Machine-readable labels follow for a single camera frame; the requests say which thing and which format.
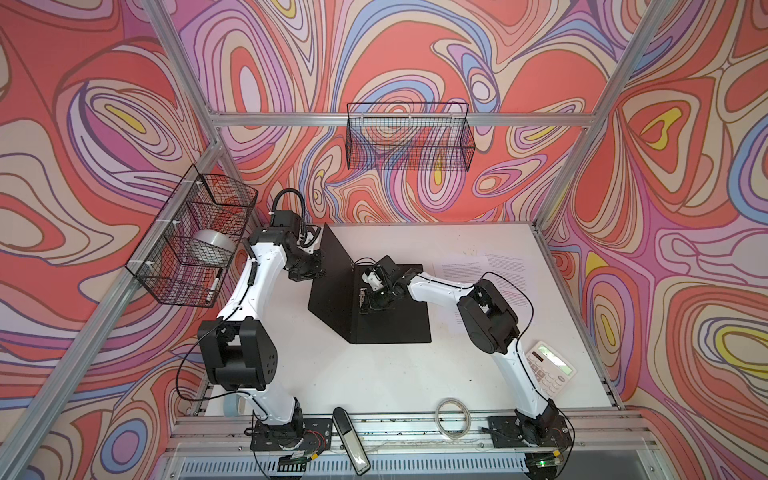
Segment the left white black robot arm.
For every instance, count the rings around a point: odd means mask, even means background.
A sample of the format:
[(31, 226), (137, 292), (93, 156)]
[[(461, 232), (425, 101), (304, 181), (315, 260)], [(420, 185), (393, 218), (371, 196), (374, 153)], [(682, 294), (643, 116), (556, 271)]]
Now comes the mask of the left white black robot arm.
[(299, 244), (288, 227), (268, 227), (246, 241), (247, 263), (231, 298), (214, 321), (203, 322), (198, 346), (209, 382), (236, 397), (270, 432), (305, 431), (299, 400), (275, 382), (278, 351), (262, 321), (279, 277), (311, 280), (322, 272), (320, 257)]

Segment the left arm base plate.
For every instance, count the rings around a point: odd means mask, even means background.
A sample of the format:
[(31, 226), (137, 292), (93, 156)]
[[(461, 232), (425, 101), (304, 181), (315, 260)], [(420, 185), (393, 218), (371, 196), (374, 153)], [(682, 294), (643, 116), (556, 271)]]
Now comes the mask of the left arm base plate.
[(254, 452), (322, 453), (332, 444), (333, 422), (330, 417), (310, 418), (302, 425), (292, 422), (280, 426), (265, 425), (257, 421), (244, 430)]

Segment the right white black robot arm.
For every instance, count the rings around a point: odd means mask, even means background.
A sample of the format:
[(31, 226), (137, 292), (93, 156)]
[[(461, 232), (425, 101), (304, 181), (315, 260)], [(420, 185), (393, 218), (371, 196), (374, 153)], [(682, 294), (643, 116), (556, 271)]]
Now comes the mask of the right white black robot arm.
[(520, 352), (523, 331), (518, 315), (493, 282), (484, 277), (474, 283), (442, 279), (399, 267), (388, 256), (366, 266), (361, 280), (361, 308), (366, 311), (387, 310), (405, 298), (455, 308), (471, 343), (496, 362), (513, 393), (520, 424), (540, 434), (553, 425), (559, 409), (539, 391), (535, 374)]

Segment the printed paper sheet top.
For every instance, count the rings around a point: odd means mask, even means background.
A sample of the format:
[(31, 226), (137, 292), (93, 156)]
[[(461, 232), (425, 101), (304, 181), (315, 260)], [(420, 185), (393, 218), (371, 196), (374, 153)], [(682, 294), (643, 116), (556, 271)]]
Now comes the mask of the printed paper sheet top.
[[(434, 275), (443, 278), (449, 284), (474, 284), (485, 271), (489, 262), (485, 256), (463, 256), (434, 264)], [(447, 322), (448, 330), (453, 335), (466, 334), (460, 313), (455, 306), (441, 307), (441, 315)]]

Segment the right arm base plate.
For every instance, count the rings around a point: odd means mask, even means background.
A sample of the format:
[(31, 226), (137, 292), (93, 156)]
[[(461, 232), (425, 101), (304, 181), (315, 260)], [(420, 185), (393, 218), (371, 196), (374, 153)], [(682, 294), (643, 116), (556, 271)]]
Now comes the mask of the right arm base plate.
[(488, 425), (480, 428), (491, 436), (495, 448), (533, 448), (563, 451), (573, 445), (573, 430), (563, 416), (557, 416), (541, 430), (531, 421), (516, 416), (490, 416)]

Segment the white black lever arch folder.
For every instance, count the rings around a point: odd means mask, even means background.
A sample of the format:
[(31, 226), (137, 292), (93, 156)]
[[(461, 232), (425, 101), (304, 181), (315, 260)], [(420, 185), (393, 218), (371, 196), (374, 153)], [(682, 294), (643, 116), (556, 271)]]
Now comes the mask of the white black lever arch folder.
[(323, 275), (312, 281), (308, 310), (350, 344), (428, 344), (428, 307), (410, 297), (403, 276), (420, 264), (352, 260), (331, 227), (323, 226)]

